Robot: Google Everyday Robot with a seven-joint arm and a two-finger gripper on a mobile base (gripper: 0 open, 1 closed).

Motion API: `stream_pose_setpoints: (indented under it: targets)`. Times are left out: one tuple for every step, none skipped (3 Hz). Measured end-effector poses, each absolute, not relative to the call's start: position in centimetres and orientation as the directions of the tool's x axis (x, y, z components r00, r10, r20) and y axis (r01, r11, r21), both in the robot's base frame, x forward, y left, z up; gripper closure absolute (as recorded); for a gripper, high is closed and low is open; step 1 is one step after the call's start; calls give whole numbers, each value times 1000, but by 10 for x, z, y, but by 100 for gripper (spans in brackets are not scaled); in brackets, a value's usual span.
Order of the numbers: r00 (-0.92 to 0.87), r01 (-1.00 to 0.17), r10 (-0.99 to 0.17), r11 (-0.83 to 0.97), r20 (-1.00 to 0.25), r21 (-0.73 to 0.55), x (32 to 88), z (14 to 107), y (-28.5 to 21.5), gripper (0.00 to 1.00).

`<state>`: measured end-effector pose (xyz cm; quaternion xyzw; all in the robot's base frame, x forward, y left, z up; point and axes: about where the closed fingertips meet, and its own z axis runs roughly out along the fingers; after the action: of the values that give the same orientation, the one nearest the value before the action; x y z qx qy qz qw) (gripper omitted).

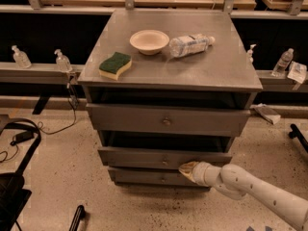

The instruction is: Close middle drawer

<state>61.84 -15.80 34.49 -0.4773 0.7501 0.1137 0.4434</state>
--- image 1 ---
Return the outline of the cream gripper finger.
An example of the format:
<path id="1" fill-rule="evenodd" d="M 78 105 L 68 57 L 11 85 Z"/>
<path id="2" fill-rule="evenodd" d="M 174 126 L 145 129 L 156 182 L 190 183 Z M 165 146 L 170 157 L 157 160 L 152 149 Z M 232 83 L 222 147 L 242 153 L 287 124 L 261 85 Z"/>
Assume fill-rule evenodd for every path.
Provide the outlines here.
<path id="1" fill-rule="evenodd" d="M 197 174 L 196 174 L 197 166 L 198 166 L 198 162 L 192 161 L 192 162 L 184 163 L 178 168 L 178 170 L 182 175 L 184 175 L 190 181 L 195 183 L 197 180 Z"/>

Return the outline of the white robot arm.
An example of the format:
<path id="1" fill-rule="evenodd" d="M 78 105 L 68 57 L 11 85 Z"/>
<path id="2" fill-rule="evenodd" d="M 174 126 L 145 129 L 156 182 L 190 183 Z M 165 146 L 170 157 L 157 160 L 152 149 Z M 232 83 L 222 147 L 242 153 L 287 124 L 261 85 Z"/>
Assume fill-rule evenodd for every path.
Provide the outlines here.
<path id="1" fill-rule="evenodd" d="M 308 231 L 308 201 L 265 182 L 242 167 L 216 167 L 206 162 L 189 162 L 179 167 L 182 175 L 198 186 L 212 187 L 234 200 L 253 196 L 296 231 Z"/>

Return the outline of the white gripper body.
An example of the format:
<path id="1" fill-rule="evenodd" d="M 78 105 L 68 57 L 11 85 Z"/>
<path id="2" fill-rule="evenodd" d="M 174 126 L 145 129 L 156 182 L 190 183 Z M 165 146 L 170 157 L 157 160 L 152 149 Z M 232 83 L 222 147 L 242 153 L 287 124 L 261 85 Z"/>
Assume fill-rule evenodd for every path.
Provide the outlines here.
<path id="1" fill-rule="evenodd" d="M 192 179 L 199 186 L 214 187 L 222 183 L 220 167 L 206 162 L 197 162 L 192 169 Z"/>

